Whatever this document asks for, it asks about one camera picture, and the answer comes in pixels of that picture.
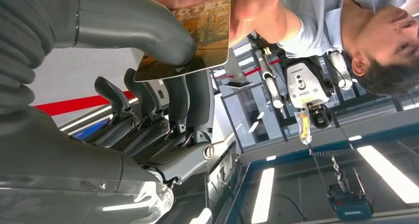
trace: ceiling light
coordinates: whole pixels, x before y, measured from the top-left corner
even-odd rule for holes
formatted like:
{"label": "ceiling light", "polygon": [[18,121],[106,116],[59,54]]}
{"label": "ceiling light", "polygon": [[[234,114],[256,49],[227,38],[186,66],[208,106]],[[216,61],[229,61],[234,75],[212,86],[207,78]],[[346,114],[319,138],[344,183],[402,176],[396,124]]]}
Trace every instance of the ceiling light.
{"label": "ceiling light", "polygon": [[243,46],[240,46],[240,47],[234,49],[233,52],[234,52],[234,55],[237,57],[237,56],[239,56],[239,55],[241,55],[245,52],[248,52],[250,50],[251,50],[251,44],[248,43],[248,44],[245,44]]}
{"label": "ceiling light", "polygon": [[267,161],[273,161],[275,159],[276,159],[276,156],[268,156],[268,157],[266,157],[266,160]]}
{"label": "ceiling light", "polygon": [[419,203],[419,187],[372,146],[357,149],[394,192],[407,204]]}
{"label": "ceiling light", "polygon": [[263,117],[263,115],[265,115],[265,112],[260,113],[259,116],[257,117],[257,119],[261,119]]}
{"label": "ceiling light", "polygon": [[251,134],[251,133],[253,133],[254,132],[254,130],[256,129],[256,127],[257,127],[257,125],[259,124],[259,121],[256,121],[252,126],[251,126],[251,128],[249,129],[249,133]]}
{"label": "ceiling light", "polygon": [[350,137],[350,138],[348,138],[348,140],[349,141],[356,141],[356,140],[359,140],[359,139],[362,139],[362,137],[361,136],[352,136],[352,137]]}
{"label": "ceiling light", "polygon": [[243,61],[240,61],[239,62],[239,65],[240,66],[244,66],[244,65],[247,65],[247,64],[249,64],[249,63],[251,63],[251,62],[253,62],[254,60],[253,60],[253,58],[252,57],[249,57],[249,58],[246,58],[245,60],[243,60]]}
{"label": "ceiling light", "polygon": [[251,224],[264,223],[268,221],[274,174],[274,168],[269,168],[262,172],[262,178],[260,179],[259,190],[257,191],[256,202],[254,204],[253,215],[251,217]]}

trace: robotic finger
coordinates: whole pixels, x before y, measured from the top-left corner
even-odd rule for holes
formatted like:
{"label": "robotic finger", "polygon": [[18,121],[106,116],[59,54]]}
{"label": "robotic finger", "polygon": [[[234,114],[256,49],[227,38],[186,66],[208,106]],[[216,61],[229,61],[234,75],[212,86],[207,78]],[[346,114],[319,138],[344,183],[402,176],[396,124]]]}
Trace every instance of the robotic finger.
{"label": "robotic finger", "polygon": [[94,83],[96,92],[111,104],[112,119],[84,140],[101,147],[111,147],[140,124],[125,94],[103,77]]}

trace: blue device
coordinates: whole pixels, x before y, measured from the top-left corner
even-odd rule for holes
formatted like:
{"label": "blue device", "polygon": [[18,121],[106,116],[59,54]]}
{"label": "blue device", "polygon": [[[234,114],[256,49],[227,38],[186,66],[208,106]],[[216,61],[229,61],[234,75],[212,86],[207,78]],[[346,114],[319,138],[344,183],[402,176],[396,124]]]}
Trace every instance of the blue device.
{"label": "blue device", "polygon": [[373,208],[364,191],[358,173],[353,169],[355,176],[346,177],[346,173],[337,169],[338,183],[329,186],[329,202],[337,217],[343,222],[362,221],[373,218]]}
{"label": "blue device", "polygon": [[365,194],[344,193],[339,184],[330,187],[329,202],[341,221],[353,222],[373,218],[373,209]]}

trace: gray metal surface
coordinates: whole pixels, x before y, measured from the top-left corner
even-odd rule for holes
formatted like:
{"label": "gray metal surface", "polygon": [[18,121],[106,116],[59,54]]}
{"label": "gray metal surface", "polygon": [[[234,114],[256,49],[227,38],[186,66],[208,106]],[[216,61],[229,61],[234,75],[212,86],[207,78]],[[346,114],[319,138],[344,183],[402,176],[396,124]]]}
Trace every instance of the gray metal surface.
{"label": "gray metal surface", "polygon": [[192,147],[181,147],[163,152],[153,157],[148,163],[156,167],[165,180],[177,178],[176,184],[182,184],[200,167],[207,163],[204,157],[205,148],[211,144],[201,143]]}

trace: glass window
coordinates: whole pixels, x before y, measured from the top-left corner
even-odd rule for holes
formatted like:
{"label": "glass window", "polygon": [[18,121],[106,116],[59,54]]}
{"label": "glass window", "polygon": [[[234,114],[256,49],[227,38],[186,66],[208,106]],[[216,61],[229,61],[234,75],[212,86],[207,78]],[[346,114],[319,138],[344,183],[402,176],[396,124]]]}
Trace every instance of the glass window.
{"label": "glass window", "polygon": [[243,148],[282,137],[263,86],[224,99]]}

